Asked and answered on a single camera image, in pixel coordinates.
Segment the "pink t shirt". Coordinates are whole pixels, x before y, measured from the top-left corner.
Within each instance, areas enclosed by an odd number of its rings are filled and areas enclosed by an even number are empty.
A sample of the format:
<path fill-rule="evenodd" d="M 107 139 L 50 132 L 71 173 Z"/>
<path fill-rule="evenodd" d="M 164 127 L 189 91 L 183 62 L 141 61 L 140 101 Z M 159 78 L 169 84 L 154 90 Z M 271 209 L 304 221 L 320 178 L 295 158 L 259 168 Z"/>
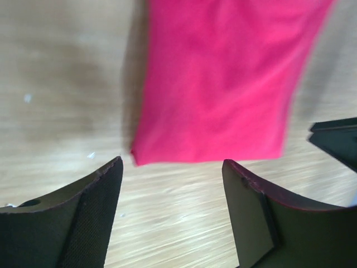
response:
<path fill-rule="evenodd" d="M 282 155 L 333 1 L 149 1 L 137 165 Z"/>

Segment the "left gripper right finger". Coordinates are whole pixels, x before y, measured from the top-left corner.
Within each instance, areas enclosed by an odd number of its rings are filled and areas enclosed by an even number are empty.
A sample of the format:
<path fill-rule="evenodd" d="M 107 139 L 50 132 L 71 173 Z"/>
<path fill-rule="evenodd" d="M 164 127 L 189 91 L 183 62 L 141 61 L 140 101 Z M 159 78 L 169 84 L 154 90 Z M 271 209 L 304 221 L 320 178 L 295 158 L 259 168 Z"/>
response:
<path fill-rule="evenodd" d="M 356 266 L 356 207 L 298 195 L 233 160 L 222 176 L 240 267 Z"/>

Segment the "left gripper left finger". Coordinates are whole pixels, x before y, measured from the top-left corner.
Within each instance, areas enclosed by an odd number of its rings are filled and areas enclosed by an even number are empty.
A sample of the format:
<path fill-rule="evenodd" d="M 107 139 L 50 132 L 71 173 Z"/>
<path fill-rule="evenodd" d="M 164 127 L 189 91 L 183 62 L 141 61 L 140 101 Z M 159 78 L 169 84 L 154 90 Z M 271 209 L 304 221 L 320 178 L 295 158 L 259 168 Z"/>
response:
<path fill-rule="evenodd" d="M 1 208 L 1 267 L 103 267 L 123 178 L 117 156 L 93 173 Z"/>

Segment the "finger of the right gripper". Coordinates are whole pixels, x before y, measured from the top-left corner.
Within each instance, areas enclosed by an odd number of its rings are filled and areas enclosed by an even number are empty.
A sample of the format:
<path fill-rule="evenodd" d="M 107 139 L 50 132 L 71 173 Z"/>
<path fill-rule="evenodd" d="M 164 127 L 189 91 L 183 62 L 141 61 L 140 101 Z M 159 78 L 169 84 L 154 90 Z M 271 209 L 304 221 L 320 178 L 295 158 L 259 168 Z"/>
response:
<path fill-rule="evenodd" d="M 309 142 L 356 172 L 356 117 L 317 122 Z"/>

